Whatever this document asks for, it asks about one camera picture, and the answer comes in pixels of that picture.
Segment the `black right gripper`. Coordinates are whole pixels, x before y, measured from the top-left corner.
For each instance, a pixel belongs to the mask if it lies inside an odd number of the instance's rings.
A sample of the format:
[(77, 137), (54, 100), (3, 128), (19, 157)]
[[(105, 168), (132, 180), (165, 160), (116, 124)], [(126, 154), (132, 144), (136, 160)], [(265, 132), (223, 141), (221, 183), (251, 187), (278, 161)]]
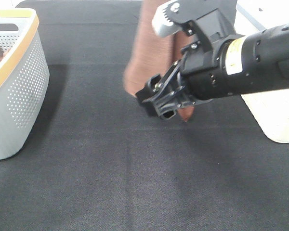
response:
[(157, 74), (150, 78), (135, 95), (149, 117), (164, 120), (174, 117), (180, 108), (211, 102), (211, 99), (200, 100), (191, 94), (187, 81), (180, 74), (179, 61), (174, 62), (164, 76)]

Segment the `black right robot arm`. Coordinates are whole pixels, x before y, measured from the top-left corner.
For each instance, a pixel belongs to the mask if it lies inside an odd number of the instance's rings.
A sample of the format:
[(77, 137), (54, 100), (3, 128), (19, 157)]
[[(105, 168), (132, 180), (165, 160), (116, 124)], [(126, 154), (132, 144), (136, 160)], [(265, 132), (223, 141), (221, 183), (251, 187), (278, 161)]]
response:
[(289, 23), (216, 45), (213, 61), (200, 41), (185, 46), (164, 76), (146, 82), (136, 97), (149, 116), (170, 119), (215, 98), (289, 89)]

